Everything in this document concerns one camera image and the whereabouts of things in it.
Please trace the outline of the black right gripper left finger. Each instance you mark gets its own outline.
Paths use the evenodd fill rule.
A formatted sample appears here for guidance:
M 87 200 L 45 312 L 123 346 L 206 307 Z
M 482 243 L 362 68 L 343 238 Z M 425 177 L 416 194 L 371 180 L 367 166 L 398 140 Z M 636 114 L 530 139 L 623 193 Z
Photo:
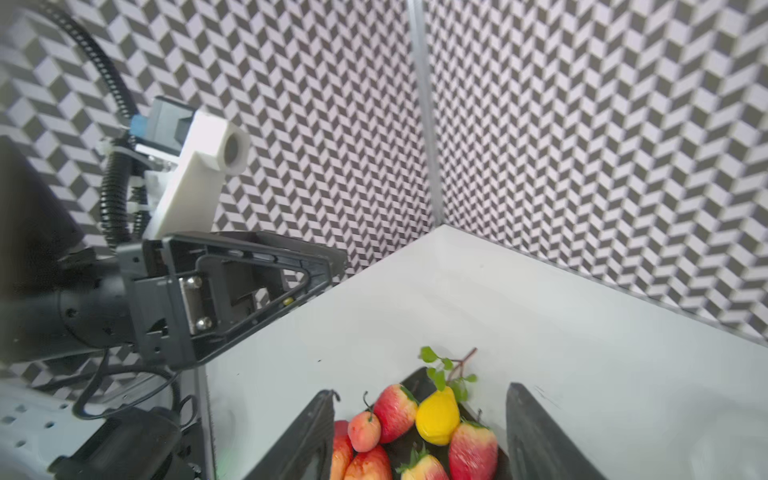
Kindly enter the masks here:
M 333 390 L 318 392 L 245 479 L 328 480 L 339 399 Z

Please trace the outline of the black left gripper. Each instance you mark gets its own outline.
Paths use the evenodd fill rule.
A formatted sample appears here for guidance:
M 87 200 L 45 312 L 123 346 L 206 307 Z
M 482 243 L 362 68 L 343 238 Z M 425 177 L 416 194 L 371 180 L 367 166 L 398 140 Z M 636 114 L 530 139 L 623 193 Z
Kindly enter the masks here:
M 241 263 L 215 263 L 212 256 Z M 151 365 L 205 364 L 344 274 L 344 250 L 269 232 L 174 235 L 63 264 L 59 317 L 91 350 L 134 347 Z

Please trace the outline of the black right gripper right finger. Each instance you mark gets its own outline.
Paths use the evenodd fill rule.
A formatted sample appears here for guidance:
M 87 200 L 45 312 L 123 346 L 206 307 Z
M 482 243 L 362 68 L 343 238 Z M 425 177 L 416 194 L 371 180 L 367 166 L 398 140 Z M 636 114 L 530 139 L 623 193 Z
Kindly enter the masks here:
M 606 479 L 521 383 L 509 385 L 506 421 L 514 479 Z

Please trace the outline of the small peach fake cherry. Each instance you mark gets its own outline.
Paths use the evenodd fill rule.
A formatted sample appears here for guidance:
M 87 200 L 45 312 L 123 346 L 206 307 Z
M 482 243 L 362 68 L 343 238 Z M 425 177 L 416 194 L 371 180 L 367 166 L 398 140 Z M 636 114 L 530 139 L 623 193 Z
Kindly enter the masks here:
M 358 453 L 366 453 L 373 450 L 381 438 L 381 424 L 375 415 L 373 406 L 367 401 L 368 392 L 363 394 L 362 400 L 365 410 L 349 421 L 347 435 L 352 448 Z

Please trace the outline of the red yellow fake apple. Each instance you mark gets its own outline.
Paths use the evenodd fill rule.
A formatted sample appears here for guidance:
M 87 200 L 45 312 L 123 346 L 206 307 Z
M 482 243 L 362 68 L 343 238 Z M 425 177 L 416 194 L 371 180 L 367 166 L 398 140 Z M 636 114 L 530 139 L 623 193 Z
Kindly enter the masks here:
M 449 444 L 450 477 L 454 480 L 490 480 L 498 465 L 498 440 L 480 421 L 460 418 Z

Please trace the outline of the red fake strawberry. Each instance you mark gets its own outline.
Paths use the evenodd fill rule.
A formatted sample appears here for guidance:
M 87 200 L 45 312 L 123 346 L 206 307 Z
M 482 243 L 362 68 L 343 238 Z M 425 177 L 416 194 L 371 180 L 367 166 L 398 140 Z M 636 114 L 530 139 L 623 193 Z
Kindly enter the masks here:
M 381 445 L 359 453 L 349 464 L 344 480 L 392 480 L 389 457 Z

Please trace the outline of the red strawberry shaped fake fruit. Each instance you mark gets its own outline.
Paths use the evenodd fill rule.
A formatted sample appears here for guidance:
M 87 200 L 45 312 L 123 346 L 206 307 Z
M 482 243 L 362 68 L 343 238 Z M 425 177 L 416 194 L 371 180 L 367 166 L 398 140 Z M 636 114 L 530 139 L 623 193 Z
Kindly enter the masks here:
M 418 408 L 418 401 L 405 386 L 388 386 L 373 407 L 381 426 L 379 442 L 388 444 L 407 433 L 415 423 Z

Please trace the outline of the yellow fake pear with leaves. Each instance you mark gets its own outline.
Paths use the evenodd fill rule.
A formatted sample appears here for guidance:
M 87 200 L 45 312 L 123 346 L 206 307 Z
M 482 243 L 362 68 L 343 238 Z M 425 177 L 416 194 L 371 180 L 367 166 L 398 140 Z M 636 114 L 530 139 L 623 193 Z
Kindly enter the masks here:
M 433 348 L 424 346 L 418 358 L 426 365 L 428 380 L 435 391 L 421 401 L 415 426 L 427 443 L 446 446 L 461 422 L 459 404 L 469 398 L 469 387 L 477 382 L 476 374 L 467 374 L 467 364 L 477 353 L 473 347 L 462 358 L 452 359 L 439 355 Z

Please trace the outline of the peach fake apple green leaf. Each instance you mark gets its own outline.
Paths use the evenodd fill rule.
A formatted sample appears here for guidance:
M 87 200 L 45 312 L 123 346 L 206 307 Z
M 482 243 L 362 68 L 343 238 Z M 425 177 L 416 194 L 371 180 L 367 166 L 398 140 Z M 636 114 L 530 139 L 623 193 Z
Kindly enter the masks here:
M 449 475 L 425 446 L 414 445 L 409 459 L 396 469 L 401 480 L 448 480 Z

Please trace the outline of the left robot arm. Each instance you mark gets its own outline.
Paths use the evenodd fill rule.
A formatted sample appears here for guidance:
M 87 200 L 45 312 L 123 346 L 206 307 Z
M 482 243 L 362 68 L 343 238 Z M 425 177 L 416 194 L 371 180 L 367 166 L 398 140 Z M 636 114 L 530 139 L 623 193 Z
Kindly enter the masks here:
M 125 118 L 107 142 L 101 228 L 82 229 L 9 138 L 1 141 L 1 358 L 100 352 L 69 407 L 96 430 L 45 464 L 56 479 L 203 479 L 209 460 L 196 395 L 179 375 L 205 365 L 331 286 L 345 252 L 270 232 L 211 229 L 249 136 L 169 98 L 142 115 L 94 38 L 50 1 L 24 8 L 63 30 L 99 71 Z

